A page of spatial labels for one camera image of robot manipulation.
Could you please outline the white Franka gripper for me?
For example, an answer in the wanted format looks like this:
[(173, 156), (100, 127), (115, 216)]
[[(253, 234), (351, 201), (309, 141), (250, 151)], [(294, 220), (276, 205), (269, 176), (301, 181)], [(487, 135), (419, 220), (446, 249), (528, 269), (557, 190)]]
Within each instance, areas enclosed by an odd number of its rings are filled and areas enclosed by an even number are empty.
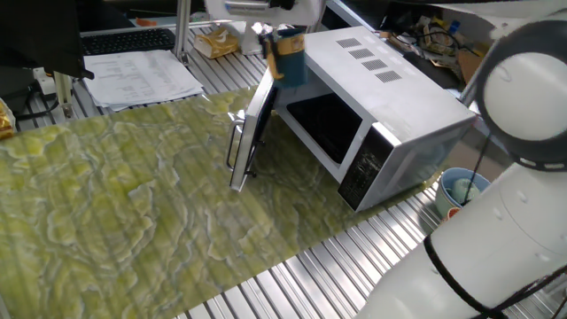
[[(206, 0), (206, 10), (214, 19), (262, 22), (270, 25), (313, 25), (322, 12), (320, 0)], [(258, 34), (261, 54), (271, 66), (280, 58), (276, 29), (262, 24)]]

